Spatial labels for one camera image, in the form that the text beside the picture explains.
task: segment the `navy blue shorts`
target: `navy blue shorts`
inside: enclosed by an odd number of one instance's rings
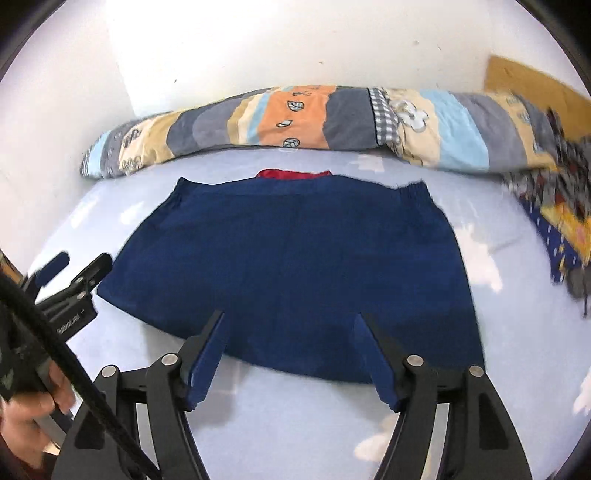
[[[456,238],[424,183],[180,179],[98,293],[182,338],[224,310],[227,354],[294,374],[370,382],[358,312],[435,366],[484,365]]]

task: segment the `finger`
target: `finger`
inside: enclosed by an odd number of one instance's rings
[[[6,419],[25,422],[49,415],[56,406],[49,393],[26,393],[15,395],[5,407]]]
[[[58,387],[61,387],[62,383],[68,380],[66,376],[63,374],[63,372],[60,370],[60,367],[58,367],[53,360],[49,364],[49,378]]]
[[[74,406],[74,402],[76,401],[72,386],[67,378],[61,386],[53,391],[52,395],[62,413],[67,413]]]

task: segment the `orange stripe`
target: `orange stripe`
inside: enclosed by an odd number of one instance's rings
[[[257,128],[260,145],[282,147],[287,138],[296,138],[300,141],[300,148],[327,150],[329,146],[322,128],[326,121],[326,103],[335,90],[336,86],[296,86],[287,92],[273,93]],[[294,96],[294,92],[305,95]],[[303,102],[304,108],[293,112],[288,101]],[[292,120],[291,125],[277,127],[285,120]]]

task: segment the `black cable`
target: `black cable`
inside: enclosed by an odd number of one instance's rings
[[[160,470],[121,425],[76,355],[59,338],[57,332],[51,328],[45,314],[36,308],[35,304],[18,285],[4,273],[0,273],[0,301],[17,315],[19,320],[43,346],[47,354],[61,368],[64,375],[70,379],[82,400],[86,402],[90,411],[113,440],[137,463],[148,477],[152,480],[161,480],[162,474]]]

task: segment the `light blue stripe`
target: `light blue stripe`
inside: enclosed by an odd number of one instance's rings
[[[88,155],[88,176],[94,179],[101,179],[103,176],[100,172],[100,158],[103,156],[103,148],[107,141],[107,137],[111,131],[103,133],[100,138],[92,146]]]
[[[439,168],[488,171],[488,149],[470,112],[449,92],[420,90],[435,107],[441,137]]]
[[[251,122],[248,125],[248,130],[246,133],[246,143],[247,145],[260,145],[261,140],[258,138],[258,125],[261,123],[262,116],[265,114],[265,110],[267,109],[267,104],[269,103],[269,98],[275,92],[273,89],[270,93],[263,93],[262,98],[256,105],[255,112],[252,114]]]

